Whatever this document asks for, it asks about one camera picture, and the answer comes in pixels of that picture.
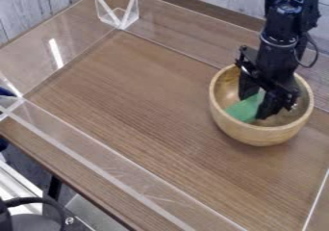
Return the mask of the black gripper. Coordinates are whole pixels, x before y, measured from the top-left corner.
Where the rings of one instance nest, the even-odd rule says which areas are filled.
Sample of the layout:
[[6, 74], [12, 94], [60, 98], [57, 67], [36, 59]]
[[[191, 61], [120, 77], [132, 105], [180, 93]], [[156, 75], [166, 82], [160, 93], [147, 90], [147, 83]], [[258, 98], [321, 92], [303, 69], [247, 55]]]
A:
[[239, 98], [245, 100], [265, 90], [255, 118], [266, 119], [282, 109], [290, 111], [301, 94], [294, 77], [299, 36], [274, 37], [262, 32], [259, 39], [258, 49], [241, 46], [235, 64], [241, 70]]

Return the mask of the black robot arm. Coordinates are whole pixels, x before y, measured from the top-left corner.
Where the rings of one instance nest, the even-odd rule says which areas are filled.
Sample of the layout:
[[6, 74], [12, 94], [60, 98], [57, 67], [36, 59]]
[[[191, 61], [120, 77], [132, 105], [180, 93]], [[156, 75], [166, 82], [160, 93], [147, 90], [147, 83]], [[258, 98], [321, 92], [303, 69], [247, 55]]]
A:
[[265, 25], [259, 47], [243, 45], [237, 67], [241, 70], [238, 96], [242, 100], [265, 92], [255, 117], [265, 119], [291, 110], [301, 96], [294, 72], [306, 47], [314, 44], [310, 30], [319, 19], [318, 0], [265, 0]]

